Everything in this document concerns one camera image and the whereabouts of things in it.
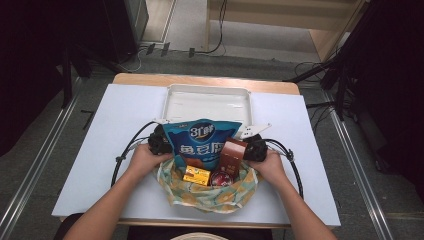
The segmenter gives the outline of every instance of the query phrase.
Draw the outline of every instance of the yellow snack box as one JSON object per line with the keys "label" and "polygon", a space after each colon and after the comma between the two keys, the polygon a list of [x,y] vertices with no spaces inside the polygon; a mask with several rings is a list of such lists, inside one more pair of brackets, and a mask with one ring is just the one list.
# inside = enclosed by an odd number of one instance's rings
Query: yellow snack box
{"label": "yellow snack box", "polygon": [[207,186],[211,172],[192,166],[187,166],[183,180]]}

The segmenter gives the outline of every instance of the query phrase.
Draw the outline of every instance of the forearm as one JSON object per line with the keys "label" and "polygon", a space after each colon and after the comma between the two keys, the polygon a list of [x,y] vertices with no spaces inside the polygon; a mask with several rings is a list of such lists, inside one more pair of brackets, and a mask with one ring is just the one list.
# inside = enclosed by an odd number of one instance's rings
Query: forearm
{"label": "forearm", "polygon": [[110,239],[138,179],[124,174],[100,200],[98,200],[72,226],[65,239]]}
{"label": "forearm", "polygon": [[283,201],[296,239],[336,239],[285,176],[275,187]]}

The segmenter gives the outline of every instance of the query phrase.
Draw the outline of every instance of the cable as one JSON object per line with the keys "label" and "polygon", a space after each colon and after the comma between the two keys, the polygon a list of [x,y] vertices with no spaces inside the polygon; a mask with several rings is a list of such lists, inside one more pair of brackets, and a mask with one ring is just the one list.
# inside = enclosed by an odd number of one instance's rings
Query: cable
{"label": "cable", "polygon": [[137,138],[136,140],[134,140],[134,142],[138,142],[138,141],[144,141],[146,139],[148,139],[149,137],[142,137],[142,138]]}
{"label": "cable", "polygon": [[221,44],[222,44],[222,38],[223,38],[222,25],[224,23],[224,18],[225,18],[225,12],[226,11],[227,11],[227,0],[223,0],[222,1],[222,5],[221,5],[221,10],[219,11],[219,19],[218,19],[218,21],[219,21],[219,30],[220,30],[220,37],[219,37],[218,45],[216,45],[216,47],[213,50],[211,50],[211,51],[207,51],[207,52],[194,52],[194,53],[197,53],[197,54],[199,54],[199,53],[200,54],[213,53],[213,52],[215,52],[221,46]]}
{"label": "cable", "polygon": [[[328,109],[330,109],[331,108],[331,110],[327,113],[327,115],[325,115],[325,117],[324,117],[324,113],[328,110]],[[318,120],[317,120],[317,122],[315,123],[315,125],[312,127],[312,131],[314,132],[314,136],[316,135],[316,133],[317,133],[317,129],[318,129],[318,124],[321,122],[321,121],[323,121],[324,119],[326,119],[329,115],[330,115],[330,113],[332,112],[332,111],[334,111],[334,108],[332,108],[332,106],[327,106],[323,111],[322,111],[322,113],[321,113],[321,115],[318,117]]]}
{"label": "cable", "polygon": [[[278,148],[280,148],[280,146],[278,146],[277,144],[275,144],[275,143],[273,143],[273,142],[270,142],[270,144],[272,144],[272,145],[274,145],[274,146],[277,146]],[[274,150],[274,151],[277,151],[280,155],[283,155],[284,157],[285,156],[287,156],[285,153],[283,153],[280,149],[274,149],[274,148],[271,148],[272,150]]]}
{"label": "cable", "polygon": [[[224,45],[224,42],[222,42],[221,46],[224,48],[224,52],[219,54],[219,55],[210,55],[208,53],[200,53],[200,52],[194,52],[197,55],[204,55],[204,56],[209,56],[209,57],[222,57],[227,53],[227,48]],[[162,51],[162,48],[154,48],[153,50],[155,51]],[[179,52],[179,53],[188,53],[190,51],[186,51],[186,50],[173,50],[173,49],[169,49],[168,52]]]}
{"label": "cable", "polygon": [[322,103],[310,103],[310,104],[306,104],[306,108],[316,108],[316,107],[325,107],[325,106],[333,106],[335,104],[334,101],[330,101],[330,102],[322,102]]}
{"label": "cable", "polygon": [[141,68],[141,58],[140,58],[140,53],[143,52],[144,50],[146,50],[147,48],[141,48],[140,51],[137,53],[137,58],[138,58],[138,67],[134,70],[130,70],[125,68],[124,66],[122,66],[121,64],[119,64],[120,67],[122,67],[124,70],[128,71],[128,72],[135,72],[138,71]]}
{"label": "cable", "polygon": [[138,137],[138,135],[142,132],[142,131],[144,131],[144,129],[146,129],[148,126],[150,126],[150,125],[152,125],[153,123],[156,123],[156,122],[153,122],[153,121],[151,121],[151,122],[149,122],[149,123],[147,123],[146,125],[144,125],[135,135],[134,135],[134,137],[131,139],[131,141],[128,143],[128,145],[127,145],[127,147],[125,148],[125,150],[122,152],[122,154],[121,154],[121,156],[119,156],[119,157],[116,157],[116,166],[115,166],[115,170],[113,171],[113,175],[112,175],[112,182],[111,182],[111,184],[110,184],[110,187],[112,187],[113,185],[115,185],[115,182],[116,182],[116,177],[118,176],[118,171],[119,171],[119,168],[121,167],[121,163],[122,163],[122,161],[123,160],[125,160],[126,159],[126,157],[127,157],[127,154],[128,154],[128,152],[131,150],[130,149],[130,147],[131,147],[131,145],[133,144],[133,143],[135,143],[138,139],[137,139],[137,137]]}
{"label": "cable", "polygon": [[256,140],[255,142],[260,143],[260,142],[265,142],[265,143],[272,143],[275,146],[278,146],[281,151],[285,154],[285,157],[287,158],[287,160],[289,160],[290,165],[292,166],[294,175],[296,176],[296,181],[297,181],[297,187],[299,189],[299,195],[300,197],[303,199],[303,186],[302,186],[302,180],[300,179],[300,175],[299,175],[299,171],[297,170],[296,164],[294,163],[294,154],[293,151],[288,149],[286,147],[284,147],[283,144],[281,144],[280,142],[278,142],[277,140],[274,139],[260,139],[260,140]]}
{"label": "cable", "polygon": [[323,107],[325,107],[325,106],[319,106],[317,109],[315,109],[314,113],[309,118],[309,121],[312,121],[312,119],[315,117],[315,114],[318,112],[318,110],[322,109]]}
{"label": "cable", "polygon": [[[303,65],[303,64],[312,64],[312,67],[311,67],[311,70],[312,70],[312,69],[314,69],[314,68],[315,68],[315,66],[316,66],[316,65],[318,65],[318,66],[320,66],[320,67],[321,67],[321,65],[322,65],[323,63],[320,63],[320,62],[301,62],[301,63],[298,63],[298,64],[294,67],[294,73],[296,74],[296,77],[297,77],[297,76],[299,76],[299,73],[297,72],[297,70],[298,70],[299,66],[301,66],[301,65]],[[321,69],[322,69],[322,71],[324,71],[325,73],[327,72],[327,69],[326,69],[326,68],[321,67]],[[313,83],[315,83],[315,82],[318,82],[318,81],[322,80],[322,78],[321,78],[320,76],[318,76],[317,74],[318,74],[318,73],[314,74],[314,76],[315,76],[317,79],[305,79],[305,80],[303,80],[303,81],[305,81],[305,82],[313,82]]]}

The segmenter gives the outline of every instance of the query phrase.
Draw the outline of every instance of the hand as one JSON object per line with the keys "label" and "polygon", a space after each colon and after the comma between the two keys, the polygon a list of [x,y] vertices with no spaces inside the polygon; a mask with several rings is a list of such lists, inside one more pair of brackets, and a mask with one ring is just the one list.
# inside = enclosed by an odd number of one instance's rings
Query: hand
{"label": "hand", "polygon": [[150,151],[148,144],[140,144],[134,150],[130,165],[125,173],[131,174],[140,181],[151,172],[156,165],[171,158],[171,153],[154,155]]}
{"label": "hand", "polygon": [[268,150],[263,162],[248,161],[248,164],[259,171],[262,177],[274,186],[284,180],[288,180],[280,154],[276,151]]}

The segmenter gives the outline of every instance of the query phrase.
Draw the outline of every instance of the snack bag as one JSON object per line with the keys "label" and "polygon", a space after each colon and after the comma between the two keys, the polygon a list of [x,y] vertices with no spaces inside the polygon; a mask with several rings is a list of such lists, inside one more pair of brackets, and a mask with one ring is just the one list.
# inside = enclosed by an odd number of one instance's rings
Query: snack bag
{"label": "snack bag", "polygon": [[174,149],[175,166],[185,172],[187,165],[213,171],[228,137],[234,137],[241,123],[199,119],[164,124],[163,129]]}

